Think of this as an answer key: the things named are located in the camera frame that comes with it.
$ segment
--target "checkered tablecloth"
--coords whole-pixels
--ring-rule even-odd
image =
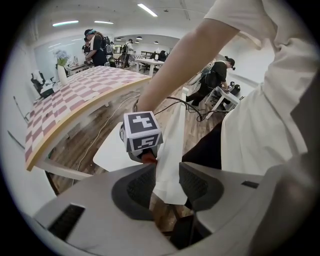
[[[63,117],[76,111],[86,101],[108,90],[146,78],[150,77],[107,66],[90,68],[69,77],[68,83],[60,90],[33,103],[25,137],[25,160]]]

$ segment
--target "person bending over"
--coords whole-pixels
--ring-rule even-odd
[[[105,47],[104,36],[94,29],[87,29],[84,32],[84,36],[91,41],[90,52],[85,57],[85,60],[88,61],[89,59],[92,59],[95,67],[104,66],[107,62],[107,57],[103,50]]]
[[[175,45],[145,87],[137,111],[154,111],[240,31],[260,41],[270,40],[274,60],[264,82],[187,152],[183,162],[264,175],[270,167],[307,152],[291,112],[310,86],[320,61],[316,43],[290,11],[275,0],[216,0],[200,25]],[[194,51],[199,46],[207,50]],[[252,70],[255,65],[249,62],[246,68]]]
[[[191,105],[198,107],[199,103],[217,86],[224,87],[224,91],[228,92],[229,87],[226,82],[227,69],[234,69],[235,60],[225,57],[224,61],[217,61],[211,68],[210,73],[205,75],[200,80],[200,89],[186,97],[186,102],[191,102]]]

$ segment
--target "ceiling light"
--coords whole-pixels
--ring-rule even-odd
[[[152,10],[150,10],[148,7],[146,7],[144,4],[139,3],[138,4],[139,7],[141,7],[142,9],[144,9],[146,12],[148,12],[149,14],[151,14],[153,17],[158,17],[158,15],[156,15]]]
[[[58,46],[58,45],[61,45],[61,43],[57,43],[57,44],[51,45],[48,48],[55,47],[55,46]]]
[[[96,20],[94,23],[113,24],[113,22],[110,22],[110,21],[98,21],[98,20]]]
[[[73,23],[78,23],[78,22],[79,22],[79,20],[64,21],[64,22],[52,24],[52,26],[57,27],[57,26],[61,26],[61,25],[73,24]]]

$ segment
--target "white vase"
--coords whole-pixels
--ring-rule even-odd
[[[58,77],[62,86],[65,86],[68,82],[65,68],[63,66],[58,65]]]

